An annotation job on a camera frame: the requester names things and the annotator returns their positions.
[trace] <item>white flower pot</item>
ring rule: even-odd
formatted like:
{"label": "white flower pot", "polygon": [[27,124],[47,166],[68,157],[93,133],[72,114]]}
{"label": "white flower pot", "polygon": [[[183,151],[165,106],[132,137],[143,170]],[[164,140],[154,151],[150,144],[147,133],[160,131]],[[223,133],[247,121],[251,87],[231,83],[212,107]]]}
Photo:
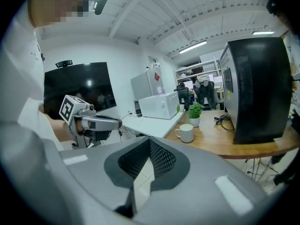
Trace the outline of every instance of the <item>white flower pot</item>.
{"label": "white flower pot", "polygon": [[200,123],[200,117],[199,118],[190,118],[191,124],[193,125],[193,127],[198,127],[199,123]]}

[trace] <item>fluorescent light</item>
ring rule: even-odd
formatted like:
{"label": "fluorescent light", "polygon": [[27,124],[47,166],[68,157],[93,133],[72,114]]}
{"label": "fluorescent light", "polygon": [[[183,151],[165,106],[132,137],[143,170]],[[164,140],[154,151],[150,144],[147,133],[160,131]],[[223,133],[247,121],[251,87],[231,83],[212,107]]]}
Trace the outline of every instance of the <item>fluorescent light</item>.
{"label": "fluorescent light", "polygon": [[198,43],[198,44],[195,44],[195,45],[193,45],[193,46],[191,46],[191,47],[188,47],[188,48],[186,48],[186,49],[183,49],[183,50],[179,51],[179,53],[180,53],[180,54],[181,54],[181,53],[185,53],[185,52],[187,52],[187,51],[189,51],[189,50],[191,50],[191,49],[193,49],[193,48],[199,47],[199,46],[204,45],[204,44],[206,44],[206,43],[207,43],[206,41],[200,42],[200,43]]}
{"label": "fluorescent light", "polygon": [[253,32],[253,35],[269,35],[269,34],[273,34],[273,31],[261,31],[261,32]]}

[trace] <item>microwave oven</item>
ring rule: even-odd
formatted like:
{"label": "microwave oven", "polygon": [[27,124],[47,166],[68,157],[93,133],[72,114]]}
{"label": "microwave oven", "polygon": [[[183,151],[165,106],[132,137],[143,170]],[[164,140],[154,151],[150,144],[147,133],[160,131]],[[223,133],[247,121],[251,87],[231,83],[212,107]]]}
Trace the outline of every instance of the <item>microwave oven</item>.
{"label": "microwave oven", "polygon": [[154,95],[139,100],[143,117],[170,119],[177,113],[178,92]]}

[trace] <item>white ceiling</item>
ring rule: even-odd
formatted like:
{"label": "white ceiling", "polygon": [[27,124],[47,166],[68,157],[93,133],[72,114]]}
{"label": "white ceiling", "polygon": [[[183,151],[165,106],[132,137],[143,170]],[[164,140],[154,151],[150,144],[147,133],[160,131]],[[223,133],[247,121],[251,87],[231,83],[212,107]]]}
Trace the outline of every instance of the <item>white ceiling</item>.
{"label": "white ceiling", "polygon": [[[177,64],[224,48],[229,40],[253,37],[255,30],[282,31],[280,21],[266,10],[267,0],[108,0],[101,15],[85,17],[40,31],[41,39],[61,35],[101,35],[137,43],[146,37]],[[207,44],[184,54],[192,41]]]}

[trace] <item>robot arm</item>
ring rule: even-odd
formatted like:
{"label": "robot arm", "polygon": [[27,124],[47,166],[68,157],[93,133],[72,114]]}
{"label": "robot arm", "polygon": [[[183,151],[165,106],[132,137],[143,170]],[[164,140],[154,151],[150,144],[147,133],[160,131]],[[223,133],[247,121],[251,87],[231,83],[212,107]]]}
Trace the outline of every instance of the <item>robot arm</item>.
{"label": "robot arm", "polygon": [[[76,143],[72,144],[73,148],[87,148],[91,144],[97,146],[101,140],[109,138],[112,130],[122,126],[120,119],[97,114],[94,105],[69,95],[66,95],[62,102],[60,116],[75,136]],[[83,127],[83,132],[80,134],[76,129],[76,120],[78,119],[82,120]]]}

